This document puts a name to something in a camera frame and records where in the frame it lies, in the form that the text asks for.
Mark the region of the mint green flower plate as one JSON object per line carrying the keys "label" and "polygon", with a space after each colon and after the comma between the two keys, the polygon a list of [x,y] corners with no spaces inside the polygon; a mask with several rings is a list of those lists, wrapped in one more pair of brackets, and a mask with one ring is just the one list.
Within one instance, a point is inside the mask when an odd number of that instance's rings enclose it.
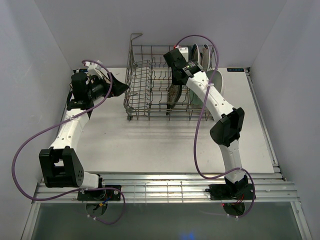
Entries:
{"label": "mint green flower plate", "polygon": [[202,100],[189,89],[189,104],[191,109],[201,109],[203,107]]}

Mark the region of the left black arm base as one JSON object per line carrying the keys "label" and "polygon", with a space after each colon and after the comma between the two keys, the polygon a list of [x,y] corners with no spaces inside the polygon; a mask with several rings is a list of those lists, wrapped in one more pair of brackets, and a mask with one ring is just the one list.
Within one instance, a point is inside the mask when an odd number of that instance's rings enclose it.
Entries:
{"label": "left black arm base", "polygon": [[121,194],[119,190],[122,190],[121,185],[106,185],[106,188],[114,188],[117,190],[112,189],[104,189],[104,190],[95,190],[95,191],[84,191],[79,192],[77,195],[78,201],[120,201]]}

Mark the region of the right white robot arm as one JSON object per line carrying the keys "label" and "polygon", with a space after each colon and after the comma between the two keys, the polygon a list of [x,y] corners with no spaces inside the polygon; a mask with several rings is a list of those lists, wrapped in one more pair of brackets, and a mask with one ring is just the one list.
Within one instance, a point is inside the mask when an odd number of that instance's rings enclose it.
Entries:
{"label": "right white robot arm", "polygon": [[167,52],[163,57],[171,68],[173,84],[185,85],[192,90],[213,117],[214,126],[210,129],[210,136],[222,154],[225,184],[212,187],[212,197],[239,201],[253,199],[254,186],[248,182],[239,151],[244,110],[228,103],[210,82],[203,67],[196,60],[186,61],[178,48]]}

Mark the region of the dark square floral plate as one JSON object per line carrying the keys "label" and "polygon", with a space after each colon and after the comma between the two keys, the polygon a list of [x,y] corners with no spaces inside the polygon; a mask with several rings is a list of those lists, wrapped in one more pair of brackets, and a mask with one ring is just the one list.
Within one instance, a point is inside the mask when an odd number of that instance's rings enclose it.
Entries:
{"label": "dark square floral plate", "polygon": [[177,102],[182,95],[182,85],[171,84],[167,91],[167,102],[166,102],[166,115],[171,114],[172,109],[175,108]]}

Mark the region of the white oval plate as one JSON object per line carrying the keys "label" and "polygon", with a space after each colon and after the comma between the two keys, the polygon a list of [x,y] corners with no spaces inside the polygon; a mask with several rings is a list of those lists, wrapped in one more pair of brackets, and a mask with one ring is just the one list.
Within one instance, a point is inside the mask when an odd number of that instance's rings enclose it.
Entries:
{"label": "white oval plate", "polygon": [[214,70],[208,70],[206,72],[206,76],[208,79],[210,79],[213,76],[211,83],[214,85],[217,91],[223,96],[225,91],[225,84],[224,84],[223,76],[220,73],[220,71],[217,70],[214,74]]}

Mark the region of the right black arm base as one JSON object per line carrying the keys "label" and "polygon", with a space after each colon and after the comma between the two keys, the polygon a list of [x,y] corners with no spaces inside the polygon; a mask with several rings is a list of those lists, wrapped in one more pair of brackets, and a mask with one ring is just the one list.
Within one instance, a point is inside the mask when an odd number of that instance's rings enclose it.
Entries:
{"label": "right black arm base", "polygon": [[210,194],[211,200],[252,200],[256,198],[252,184],[241,189],[232,189],[227,184],[210,184],[205,192]]}

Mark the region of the cream square floral plate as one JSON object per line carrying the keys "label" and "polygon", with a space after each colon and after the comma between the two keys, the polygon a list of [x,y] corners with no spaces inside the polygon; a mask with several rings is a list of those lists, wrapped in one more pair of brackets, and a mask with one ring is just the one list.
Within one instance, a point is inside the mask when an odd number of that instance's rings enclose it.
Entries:
{"label": "cream square floral plate", "polygon": [[100,84],[104,87],[104,88],[109,88],[111,85],[110,79],[108,76],[105,76],[103,73],[100,74],[99,77],[100,80]]}

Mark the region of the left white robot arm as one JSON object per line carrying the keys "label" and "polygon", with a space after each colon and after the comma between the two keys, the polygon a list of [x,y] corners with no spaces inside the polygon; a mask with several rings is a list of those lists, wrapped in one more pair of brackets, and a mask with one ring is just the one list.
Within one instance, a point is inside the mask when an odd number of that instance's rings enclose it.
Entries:
{"label": "left white robot arm", "polygon": [[95,200],[106,195],[101,177],[84,170],[76,153],[77,145],[93,113],[94,102],[104,97],[118,97],[128,88],[116,78],[110,82],[107,77],[96,73],[77,72],[71,76],[71,99],[64,116],[66,122],[61,125],[51,146],[39,153],[43,180],[48,188],[88,190]]}

